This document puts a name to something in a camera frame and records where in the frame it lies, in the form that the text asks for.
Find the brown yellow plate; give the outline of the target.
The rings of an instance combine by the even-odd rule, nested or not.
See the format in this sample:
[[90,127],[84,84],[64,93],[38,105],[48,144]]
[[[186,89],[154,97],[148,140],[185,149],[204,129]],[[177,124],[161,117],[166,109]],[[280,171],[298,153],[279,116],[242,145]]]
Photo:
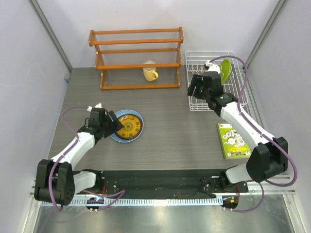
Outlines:
[[124,126],[121,130],[116,132],[118,138],[131,140],[139,136],[143,129],[143,123],[137,115],[124,114],[118,117],[118,119]]

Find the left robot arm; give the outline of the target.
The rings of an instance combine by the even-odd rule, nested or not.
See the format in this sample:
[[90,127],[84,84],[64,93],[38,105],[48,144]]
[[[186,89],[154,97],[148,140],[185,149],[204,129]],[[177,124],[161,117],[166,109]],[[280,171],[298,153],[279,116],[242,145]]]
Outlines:
[[58,211],[71,203],[73,196],[85,190],[100,193],[104,183],[100,172],[84,169],[79,173],[73,170],[83,156],[102,138],[107,138],[123,128],[113,111],[102,106],[87,107],[90,116],[84,125],[75,132],[74,139],[56,156],[42,159],[36,170],[34,198],[49,202]]

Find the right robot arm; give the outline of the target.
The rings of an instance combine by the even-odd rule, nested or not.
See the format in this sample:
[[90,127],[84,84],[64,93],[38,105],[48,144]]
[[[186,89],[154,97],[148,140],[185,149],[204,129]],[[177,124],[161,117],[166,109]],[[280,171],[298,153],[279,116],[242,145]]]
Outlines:
[[219,185],[222,190],[232,191],[237,183],[250,180],[260,183],[287,171],[288,142],[283,137],[275,138],[261,128],[243,110],[237,98],[224,91],[218,72],[194,74],[187,95],[205,100],[211,110],[231,124],[251,150],[245,164],[221,172]]

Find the blue plate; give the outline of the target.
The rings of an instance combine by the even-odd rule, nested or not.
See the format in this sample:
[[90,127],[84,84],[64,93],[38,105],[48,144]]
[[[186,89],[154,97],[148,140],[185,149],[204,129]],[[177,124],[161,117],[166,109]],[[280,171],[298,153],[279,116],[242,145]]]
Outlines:
[[141,115],[134,110],[120,110],[115,113],[123,127],[110,137],[120,143],[136,140],[142,133],[144,122]]

